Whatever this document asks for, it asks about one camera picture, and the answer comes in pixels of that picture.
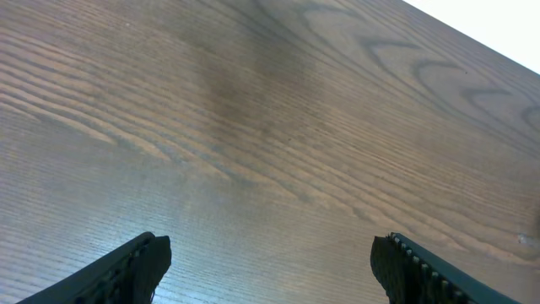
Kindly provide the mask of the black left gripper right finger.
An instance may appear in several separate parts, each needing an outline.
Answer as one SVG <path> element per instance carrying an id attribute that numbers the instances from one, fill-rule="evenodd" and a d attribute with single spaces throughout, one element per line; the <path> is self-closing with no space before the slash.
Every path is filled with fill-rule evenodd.
<path id="1" fill-rule="evenodd" d="M 391 304 L 517 304 L 400 233 L 374 238 L 370 266 Z"/>

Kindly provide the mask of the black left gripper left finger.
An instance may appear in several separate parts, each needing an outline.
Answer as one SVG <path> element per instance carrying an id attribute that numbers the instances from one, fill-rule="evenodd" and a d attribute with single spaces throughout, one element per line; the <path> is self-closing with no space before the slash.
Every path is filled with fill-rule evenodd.
<path id="1" fill-rule="evenodd" d="M 144 232 L 18 304 L 151 304 L 170 266 L 170 238 Z"/>

